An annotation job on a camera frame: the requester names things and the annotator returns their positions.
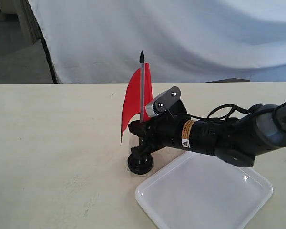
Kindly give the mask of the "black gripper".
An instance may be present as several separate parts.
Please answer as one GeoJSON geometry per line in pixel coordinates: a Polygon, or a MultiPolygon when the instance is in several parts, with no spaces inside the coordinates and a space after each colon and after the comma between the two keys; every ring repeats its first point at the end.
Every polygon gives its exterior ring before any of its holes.
{"type": "Polygon", "coordinates": [[[192,126],[192,120],[188,114],[172,116],[169,112],[151,118],[149,121],[139,120],[129,123],[129,132],[137,137],[146,137],[138,146],[131,148],[134,158],[144,156],[165,147],[190,150],[189,137],[183,137],[185,124],[192,126]]]}

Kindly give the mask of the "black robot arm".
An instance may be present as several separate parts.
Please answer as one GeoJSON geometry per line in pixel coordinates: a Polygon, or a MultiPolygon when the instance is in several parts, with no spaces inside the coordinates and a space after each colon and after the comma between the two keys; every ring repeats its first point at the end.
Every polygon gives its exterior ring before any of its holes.
{"type": "Polygon", "coordinates": [[[152,153],[165,147],[215,156],[238,167],[252,167],[257,156],[286,147],[286,102],[249,109],[227,104],[226,115],[199,118],[187,113],[179,97],[163,99],[161,95],[150,103],[155,117],[128,125],[140,138],[127,160],[135,174],[149,172],[152,153]]]}

